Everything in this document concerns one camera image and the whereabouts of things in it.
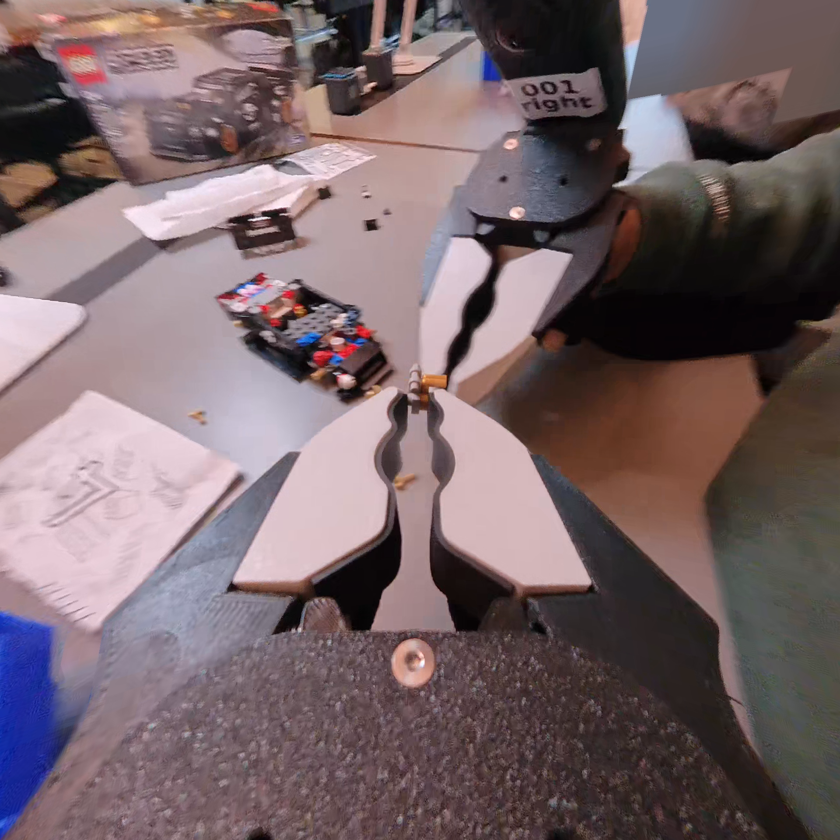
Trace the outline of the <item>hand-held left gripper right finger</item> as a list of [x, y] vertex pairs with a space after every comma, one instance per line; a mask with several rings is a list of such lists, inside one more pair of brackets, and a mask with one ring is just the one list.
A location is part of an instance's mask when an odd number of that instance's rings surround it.
[[447, 391], [429, 397], [437, 479], [430, 568], [457, 617], [501, 598], [582, 594], [592, 578], [526, 446]]

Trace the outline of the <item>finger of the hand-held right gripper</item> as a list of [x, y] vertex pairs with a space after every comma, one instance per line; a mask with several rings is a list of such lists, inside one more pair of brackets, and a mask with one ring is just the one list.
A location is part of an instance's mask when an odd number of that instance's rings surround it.
[[457, 387], [496, 387], [536, 347], [533, 331], [564, 277], [572, 255], [533, 250], [499, 270], [490, 313], [475, 329], [456, 366]]
[[418, 364], [422, 376], [448, 377], [453, 394], [487, 394], [479, 338], [480, 325], [469, 325], [467, 310], [482, 295], [490, 275], [488, 251], [473, 238], [451, 238], [444, 251], [419, 317]]

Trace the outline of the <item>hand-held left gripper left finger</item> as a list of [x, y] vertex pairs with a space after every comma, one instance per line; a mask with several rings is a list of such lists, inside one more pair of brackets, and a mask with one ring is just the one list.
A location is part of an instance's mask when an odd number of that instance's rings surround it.
[[401, 562], [393, 481], [402, 440], [403, 393], [394, 386], [317, 433], [297, 453], [233, 587], [377, 611]]

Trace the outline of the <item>black lego car model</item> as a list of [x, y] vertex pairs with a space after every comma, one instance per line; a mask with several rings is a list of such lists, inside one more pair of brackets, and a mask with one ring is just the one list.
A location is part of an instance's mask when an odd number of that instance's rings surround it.
[[391, 375], [383, 344], [354, 305], [300, 279], [260, 272], [217, 294], [217, 305], [252, 354], [295, 382], [319, 382], [343, 403]]

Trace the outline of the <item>black printed lego plate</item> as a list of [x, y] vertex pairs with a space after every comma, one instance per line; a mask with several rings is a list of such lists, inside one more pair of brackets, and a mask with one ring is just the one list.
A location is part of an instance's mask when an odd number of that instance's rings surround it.
[[244, 256], [275, 253], [298, 246], [293, 216], [285, 209], [270, 209], [228, 219], [227, 230]]

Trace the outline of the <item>white book stand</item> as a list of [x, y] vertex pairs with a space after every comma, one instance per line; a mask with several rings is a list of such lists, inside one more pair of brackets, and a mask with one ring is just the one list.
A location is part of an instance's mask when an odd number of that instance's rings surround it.
[[58, 348], [87, 319], [76, 303], [1, 295], [1, 392]]

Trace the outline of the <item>blue plastic parts bin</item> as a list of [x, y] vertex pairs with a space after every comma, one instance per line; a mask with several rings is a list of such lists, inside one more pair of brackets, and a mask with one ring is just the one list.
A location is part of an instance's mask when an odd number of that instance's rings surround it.
[[52, 646], [51, 627], [1, 614], [1, 838], [56, 760]]

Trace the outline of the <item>person's right forearm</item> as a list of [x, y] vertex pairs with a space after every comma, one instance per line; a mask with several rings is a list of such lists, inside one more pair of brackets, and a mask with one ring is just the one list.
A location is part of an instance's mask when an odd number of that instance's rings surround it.
[[822, 321], [839, 299], [839, 131], [767, 161], [668, 163], [622, 189], [632, 255], [601, 297], [696, 298]]

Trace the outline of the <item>lego set box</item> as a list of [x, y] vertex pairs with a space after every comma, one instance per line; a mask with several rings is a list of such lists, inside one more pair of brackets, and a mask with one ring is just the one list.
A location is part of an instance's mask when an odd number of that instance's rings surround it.
[[308, 147], [291, 17], [272, 2], [99, 2], [40, 44], [133, 185]]

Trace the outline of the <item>person's right hand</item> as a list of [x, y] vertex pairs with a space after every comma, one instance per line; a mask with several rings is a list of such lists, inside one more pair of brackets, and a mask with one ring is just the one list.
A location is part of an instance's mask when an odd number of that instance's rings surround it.
[[632, 261], [642, 233], [642, 218], [635, 200], [624, 192], [623, 207], [613, 231], [612, 244], [607, 259], [598, 276], [598, 283], [591, 291], [596, 298], [604, 286], [612, 284], [624, 273]]

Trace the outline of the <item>small black box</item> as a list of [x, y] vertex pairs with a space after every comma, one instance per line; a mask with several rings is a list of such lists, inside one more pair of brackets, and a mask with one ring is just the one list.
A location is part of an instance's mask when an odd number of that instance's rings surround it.
[[362, 86], [357, 69], [335, 67], [322, 75], [331, 114], [354, 116], [361, 112]]
[[389, 91], [394, 86], [393, 49], [368, 48], [362, 53], [366, 86], [376, 91]]

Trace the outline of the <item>white numbered paper bag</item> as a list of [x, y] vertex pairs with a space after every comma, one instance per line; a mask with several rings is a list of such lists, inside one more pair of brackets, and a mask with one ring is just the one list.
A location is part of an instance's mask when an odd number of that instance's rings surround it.
[[2, 458], [2, 571], [97, 632], [240, 477], [226, 457], [84, 392]]

